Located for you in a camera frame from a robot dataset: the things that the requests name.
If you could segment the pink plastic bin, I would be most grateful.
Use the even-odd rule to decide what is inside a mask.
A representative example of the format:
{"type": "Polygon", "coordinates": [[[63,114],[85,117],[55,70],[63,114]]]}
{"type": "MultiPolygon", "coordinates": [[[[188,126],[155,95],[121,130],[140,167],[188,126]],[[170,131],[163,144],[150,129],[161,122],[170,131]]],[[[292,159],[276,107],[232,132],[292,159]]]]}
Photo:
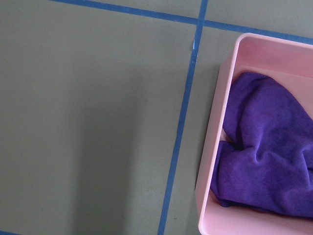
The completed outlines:
{"type": "Polygon", "coordinates": [[[219,69],[195,194],[202,235],[312,234],[312,45],[236,40],[219,69]]]}

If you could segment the purple cloth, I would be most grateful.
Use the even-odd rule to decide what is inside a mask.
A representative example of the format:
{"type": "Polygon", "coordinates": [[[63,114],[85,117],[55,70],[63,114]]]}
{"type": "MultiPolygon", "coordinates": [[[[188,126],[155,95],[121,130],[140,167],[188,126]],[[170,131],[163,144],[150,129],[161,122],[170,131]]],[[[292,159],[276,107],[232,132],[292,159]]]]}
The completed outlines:
{"type": "Polygon", "coordinates": [[[313,121],[269,76],[245,72],[231,85],[211,190],[223,207],[313,216],[313,121]]]}

